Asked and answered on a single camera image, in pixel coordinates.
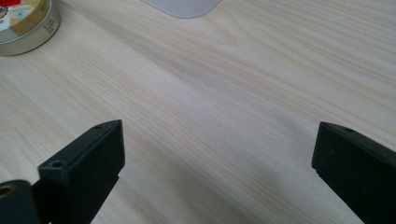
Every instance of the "metal tin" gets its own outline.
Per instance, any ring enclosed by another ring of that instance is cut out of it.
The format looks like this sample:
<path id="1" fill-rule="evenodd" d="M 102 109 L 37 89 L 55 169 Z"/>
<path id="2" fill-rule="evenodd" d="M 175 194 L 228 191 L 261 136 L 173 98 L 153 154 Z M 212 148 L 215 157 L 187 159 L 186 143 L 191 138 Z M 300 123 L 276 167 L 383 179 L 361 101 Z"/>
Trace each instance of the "metal tin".
<path id="1" fill-rule="evenodd" d="M 41 46 L 60 22 L 52 0 L 0 0 L 0 55 L 22 54 Z"/>

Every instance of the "table surface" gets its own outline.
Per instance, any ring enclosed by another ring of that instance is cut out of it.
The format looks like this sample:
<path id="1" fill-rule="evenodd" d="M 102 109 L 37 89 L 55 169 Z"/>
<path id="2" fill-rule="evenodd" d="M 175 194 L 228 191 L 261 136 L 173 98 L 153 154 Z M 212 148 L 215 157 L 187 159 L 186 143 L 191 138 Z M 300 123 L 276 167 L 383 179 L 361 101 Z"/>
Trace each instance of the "table surface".
<path id="1" fill-rule="evenodd" d="M 318 125 L 396 149 L 394 0 L 58 1 L 0 58 L 0 182 L 122 119 L 126 166 L 93 223 L 361 223 L 311 168 Z"/>

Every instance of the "white object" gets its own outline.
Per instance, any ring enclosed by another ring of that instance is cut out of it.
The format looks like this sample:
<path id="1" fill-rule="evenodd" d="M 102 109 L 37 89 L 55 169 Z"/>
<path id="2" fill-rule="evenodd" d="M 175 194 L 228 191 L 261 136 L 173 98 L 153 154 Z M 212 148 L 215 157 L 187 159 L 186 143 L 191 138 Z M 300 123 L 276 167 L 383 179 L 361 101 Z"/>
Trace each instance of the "white object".
<path id="1" fill-rule="evenodd" d="M 220 0 L 143 0 L 147 4 L 178 18 L 194 18 L 206 14 Z"/>

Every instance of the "screw hole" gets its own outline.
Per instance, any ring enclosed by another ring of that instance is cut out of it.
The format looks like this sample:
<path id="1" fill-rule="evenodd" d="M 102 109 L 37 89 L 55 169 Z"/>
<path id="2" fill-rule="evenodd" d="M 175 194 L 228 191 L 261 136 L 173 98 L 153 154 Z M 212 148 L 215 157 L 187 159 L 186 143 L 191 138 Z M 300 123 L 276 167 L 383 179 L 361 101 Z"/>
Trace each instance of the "screw hole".
<path id="1" fill-rule="evenodd" d="M 17 187 L 15 185 L 5 185 L 0 187 L 0 199 L 6 198 L 13 193 Z"/>
<path id="2" fill-rule="evenodd" d="M 61 161 L 53 161 L 50 166 L 55 167 L 55 168 L 61 168 L 64 166 L 64 163 Z"/>
<path id="3" fill-rule="evenodd" d="M 353 131 L 352 129 L 348 129 L 348 128 L 345 128 L 344 129 L 347 133 L 354 133 L 355 131 Z"/>

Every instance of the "black plastic object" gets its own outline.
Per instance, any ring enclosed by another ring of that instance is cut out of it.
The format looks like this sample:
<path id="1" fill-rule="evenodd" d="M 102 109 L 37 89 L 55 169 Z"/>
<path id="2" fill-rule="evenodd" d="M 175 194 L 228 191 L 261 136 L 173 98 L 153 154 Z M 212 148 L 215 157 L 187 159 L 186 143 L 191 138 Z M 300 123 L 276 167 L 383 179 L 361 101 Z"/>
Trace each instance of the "black plastic object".
<path id="1" fill-rule="evenodd" d="M 43 162 L 32 187 L 26 181 L 0 185 L 0 223 L 90 223 L 124 164 L 121 120 L 96 125 Z"/>
<path id="2" fill-rule="evenodd" d="M 364 223 L 396 223 L 396 152 L 321 122 L 312 167 Z"/>

